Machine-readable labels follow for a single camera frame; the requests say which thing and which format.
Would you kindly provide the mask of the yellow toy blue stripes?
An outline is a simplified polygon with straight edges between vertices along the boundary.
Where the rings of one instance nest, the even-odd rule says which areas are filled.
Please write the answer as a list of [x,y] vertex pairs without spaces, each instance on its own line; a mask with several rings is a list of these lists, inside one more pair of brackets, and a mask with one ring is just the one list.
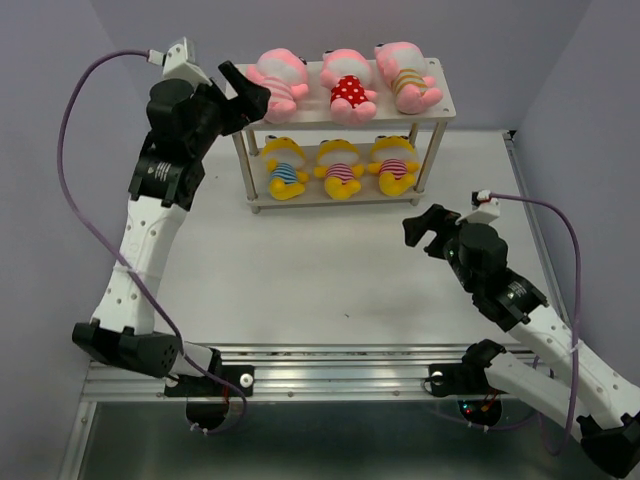
[[303,149],[291,138],[268,135],[261,151],[269,175],[268,191],[278,201],[288,201],[306,191],[309,174]]

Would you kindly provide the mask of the yellow toy pink stripes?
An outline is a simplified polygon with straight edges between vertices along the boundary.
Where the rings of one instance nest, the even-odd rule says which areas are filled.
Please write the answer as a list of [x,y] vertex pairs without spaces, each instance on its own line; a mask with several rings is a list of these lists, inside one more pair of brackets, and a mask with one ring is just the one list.
[[313,173],[324,182],[324,190],[331,199],[343,201],[361,190],[364,165],[354,144],[343,139],[323,140]]
[[415,147],[408,136],[378,136],[370,149],[369,173],[378,178],[380,191],[398,197],[416,183],[420,169]]

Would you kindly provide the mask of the pink toy red polka-dot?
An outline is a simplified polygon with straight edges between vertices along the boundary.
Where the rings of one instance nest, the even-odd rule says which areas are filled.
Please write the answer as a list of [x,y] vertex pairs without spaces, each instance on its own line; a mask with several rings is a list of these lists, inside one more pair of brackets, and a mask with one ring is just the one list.
[[373,70],[362,54],[336,49],[323,54],[320,84],[330,93],[330,117],[340,125],[362,125],[377,113]]

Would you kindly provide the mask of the pink toy orange stripes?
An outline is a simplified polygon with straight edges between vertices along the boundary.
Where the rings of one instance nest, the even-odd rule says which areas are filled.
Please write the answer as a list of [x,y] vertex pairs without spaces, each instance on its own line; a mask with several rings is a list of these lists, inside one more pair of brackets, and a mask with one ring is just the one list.
[[399,112],[421,114],[443,99],[435,78],[428,74],[428,62],[415,44],[404,41],[378,44],[374,56]]

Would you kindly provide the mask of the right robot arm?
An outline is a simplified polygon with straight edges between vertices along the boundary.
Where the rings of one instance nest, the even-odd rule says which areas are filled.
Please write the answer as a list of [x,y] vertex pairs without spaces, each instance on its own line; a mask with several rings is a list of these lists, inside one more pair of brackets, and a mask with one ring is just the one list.
[[552,370],[547,376],[492,340],[471,345],[457,363],[435,364],[423,381],[435,397],[511,394],[560,426],[611,477],[624,478],[639,463],[639,388],[575,337],[529,280],[509,268],[508,245],[491,223],[496,202],[461,215],[432,205],[403,221],[414,247],[427,232],[425,253],[446,261],[479,313],[528,348]]

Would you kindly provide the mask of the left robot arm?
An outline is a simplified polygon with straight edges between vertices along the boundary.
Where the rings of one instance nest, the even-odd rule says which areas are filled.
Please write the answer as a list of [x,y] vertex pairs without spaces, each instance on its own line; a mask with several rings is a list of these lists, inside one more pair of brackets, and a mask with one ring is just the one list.
[[165,312],[156,295],[176,237],[204,175],[203,158],[219,136],[235,134],[264,117],[268,89],[231,62],[219,66],[235,89],[227,98],[205,75],[181,73],[155,84],[146,115],[150,130],[128,187],[127,220],[105,294],[91,319],[75,325],[73,342],[105,365],[155,378],[188,376],[199,393],[222,382],[217,350],[155,329]]

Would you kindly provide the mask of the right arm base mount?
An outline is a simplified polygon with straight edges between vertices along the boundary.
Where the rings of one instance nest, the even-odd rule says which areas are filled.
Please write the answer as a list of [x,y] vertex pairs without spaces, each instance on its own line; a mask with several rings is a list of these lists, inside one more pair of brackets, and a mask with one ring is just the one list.
[[489,429],[501,419],[502,391],[489,385],[480,367],[462,362],[431,365],[422,386],[437,398],[455,396],[462,419],[472,426]]

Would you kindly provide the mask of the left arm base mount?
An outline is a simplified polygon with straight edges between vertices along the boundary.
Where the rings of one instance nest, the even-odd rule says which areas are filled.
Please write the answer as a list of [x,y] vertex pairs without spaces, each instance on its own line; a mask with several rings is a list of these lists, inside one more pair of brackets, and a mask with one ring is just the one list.
[[192,431],[210,435],[231,428],[245,413],[239,391],[249,399],[253,395],[255,367],[249,364],[222,366],[217,372],[235,389],[214,382],[208,377],[178,377],[167,379],[163,396],[185,400],[185,417]]

